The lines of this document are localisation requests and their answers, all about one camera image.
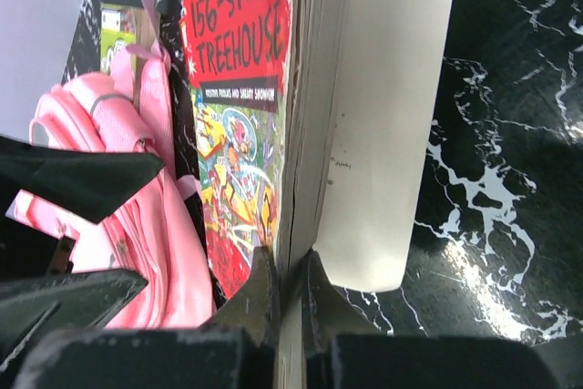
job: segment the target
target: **cartoon illustration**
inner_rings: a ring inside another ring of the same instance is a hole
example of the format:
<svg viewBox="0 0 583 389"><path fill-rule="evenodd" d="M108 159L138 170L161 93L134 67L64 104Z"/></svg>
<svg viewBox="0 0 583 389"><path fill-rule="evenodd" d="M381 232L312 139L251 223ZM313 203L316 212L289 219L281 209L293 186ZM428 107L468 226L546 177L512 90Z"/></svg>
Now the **cartoon illustration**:
<svg viewBox="0 0 583 389"><path fill-rule="evenodd" d="M280 150L283 139L282 129L273 128L284 120L259 110L207 105L199 90L192 90L191 98L210 264L241 263L236 275L229 269L216 273L234 292L246 280L253 249L275 243L279 206L274 181L281 155L273 151ZM233 275L238 280L224 278Z"/></svg>
<svg viewBox="0 0 583 389"><path fill-rule="evenodd" d="M236 151L247 161L255 160L257 137L249 118L233 108L223 111L222 117L229 140Z"/></svg>
<svg viewBox="0 0 583 389"><path fill-rule="evenodd" d="M198 105L193 107L196 123L197 150L207 159L216 154L227 141L227 132L220 123L220 118L211 107Z"/></svg>

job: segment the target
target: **book cover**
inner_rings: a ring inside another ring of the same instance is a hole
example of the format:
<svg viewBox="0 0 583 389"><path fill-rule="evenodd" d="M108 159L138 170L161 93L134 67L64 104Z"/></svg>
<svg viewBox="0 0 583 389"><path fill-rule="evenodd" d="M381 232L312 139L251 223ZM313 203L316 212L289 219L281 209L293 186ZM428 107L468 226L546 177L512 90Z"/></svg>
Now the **book cover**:
<svg viewBox="0 0 583 389"><path fill-rule="evenodd" d="M280 222L292 0L183 0L210 268L227 297Z"/></svg>

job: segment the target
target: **marble countertop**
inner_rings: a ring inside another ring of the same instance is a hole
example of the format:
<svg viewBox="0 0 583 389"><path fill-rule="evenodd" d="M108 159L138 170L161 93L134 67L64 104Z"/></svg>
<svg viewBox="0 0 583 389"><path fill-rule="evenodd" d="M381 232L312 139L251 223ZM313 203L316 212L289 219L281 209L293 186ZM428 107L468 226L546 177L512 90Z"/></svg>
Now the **marble countertop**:
<svg viewBox="0 0 583 389"><path fill-rule="evenodd" d="M139 5L84 0L65 80L99 69L101 2ZM403 286L341 291L383 332L534 344L583 331L580 7L454 0ZM177 171L196 174L180 1L159 10Z"/></svg>

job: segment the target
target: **book title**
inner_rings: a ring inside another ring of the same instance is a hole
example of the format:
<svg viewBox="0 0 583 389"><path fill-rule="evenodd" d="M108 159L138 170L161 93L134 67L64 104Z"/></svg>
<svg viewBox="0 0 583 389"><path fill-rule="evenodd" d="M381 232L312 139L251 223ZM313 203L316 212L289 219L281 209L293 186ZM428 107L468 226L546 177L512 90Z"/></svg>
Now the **book title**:
<svg viewBox="0 0 583 389"><path fill-rule="evenodd" d="M283 62L286 0L190 0L197 72L203 77L245 71L261 76Z"/></svg>

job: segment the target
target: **pink fabric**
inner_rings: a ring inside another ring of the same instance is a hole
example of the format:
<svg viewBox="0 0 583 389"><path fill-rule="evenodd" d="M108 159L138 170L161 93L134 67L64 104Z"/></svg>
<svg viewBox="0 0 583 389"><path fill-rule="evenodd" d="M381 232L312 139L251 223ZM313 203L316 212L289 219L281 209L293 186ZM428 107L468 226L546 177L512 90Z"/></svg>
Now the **pink fabric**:
<svg viewBox="0 0 583 389"><path fill-rule="evenodd" d="M165 60L153 57L151 61L140 92L148 123L117 90L113 77L90 73L41 97L31 123L31 140L42 127L52 148L153 153L161 151L155 144L173 148ZM165 152L161 157L174 159ZM77 240L71 257L74 271L123 267L139 271L149 281L108 327L196 327L214 310L207 260L180 195L180 190L194 192L197 181L191 177L178 183L168 169L170 163L166 164L154 180L98 225L29 193L21 192L16 199L19 220L53 236L66 234Z"/></svg>

